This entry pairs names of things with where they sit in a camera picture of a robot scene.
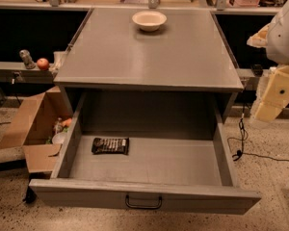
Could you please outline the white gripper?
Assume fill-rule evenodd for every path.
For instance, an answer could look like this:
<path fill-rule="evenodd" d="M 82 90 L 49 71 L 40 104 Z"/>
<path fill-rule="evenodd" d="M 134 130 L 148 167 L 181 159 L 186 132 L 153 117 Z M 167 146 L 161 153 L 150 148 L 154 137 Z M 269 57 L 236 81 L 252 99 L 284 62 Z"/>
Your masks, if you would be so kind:
<path fill-rule="evenodd" d="M 253 121 L 271 122 L 289 104 L 289 0 L 270 25 L 249 37 L 247 45 L 266 48 L 267 58 L 279 64 L 260 78 L 252 104 Z"/>

